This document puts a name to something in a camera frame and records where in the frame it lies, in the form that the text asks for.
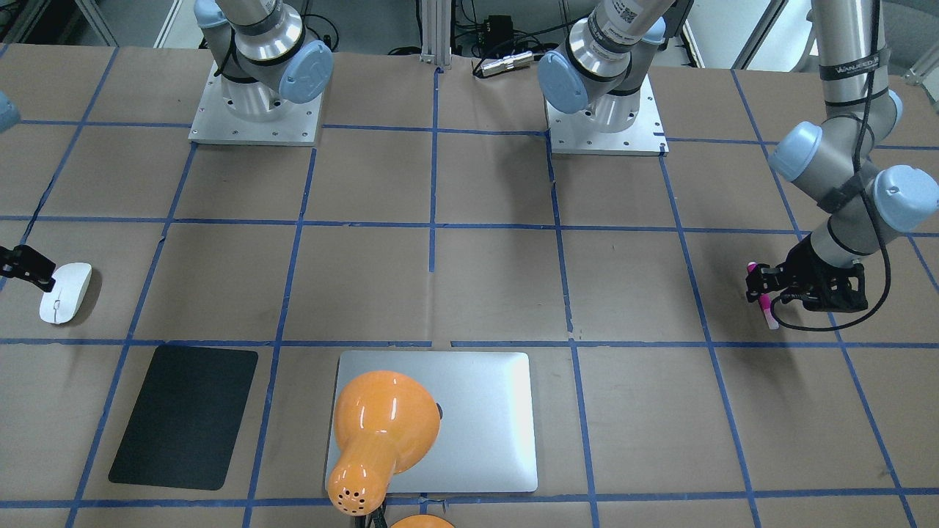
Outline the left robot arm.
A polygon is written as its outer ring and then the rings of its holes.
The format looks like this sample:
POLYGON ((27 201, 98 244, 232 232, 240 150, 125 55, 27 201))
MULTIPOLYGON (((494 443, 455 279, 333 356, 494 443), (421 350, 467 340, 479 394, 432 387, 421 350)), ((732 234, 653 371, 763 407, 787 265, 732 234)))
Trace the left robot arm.
MULTIPOLYGON (((547 51, 538 81, 564 114, 599 101, 629 98, 647 74, 651 44, 661 43, 668 1, 602 1, 547 51)), ((902 101, 888 87, 890 50, 879 1, 814 1, 819 80, 826 118, 799 123, 769 163, 828 214, 781 264, 748 266, 747 299, 768 313, 775 302, 805 310, 856 313, 868 308, 862 260, 937 211, 937 183, 910 165, 879 169, 872 148, 894 131, 902 101)))

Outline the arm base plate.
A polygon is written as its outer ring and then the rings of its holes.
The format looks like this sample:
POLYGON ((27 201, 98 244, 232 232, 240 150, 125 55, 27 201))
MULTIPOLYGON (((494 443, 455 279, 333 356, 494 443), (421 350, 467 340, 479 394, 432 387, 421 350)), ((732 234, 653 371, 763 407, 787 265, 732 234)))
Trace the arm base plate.
POLYGON ((209 67, 188 138, 215 146, 314 147, 324 95, 291 103, 261 83, 239 84, 209 67))
POLYGON ((670 148, 650 77, 627 96, 607 94, 576 114, 544 104, 554 155, 664 156, 670 148))

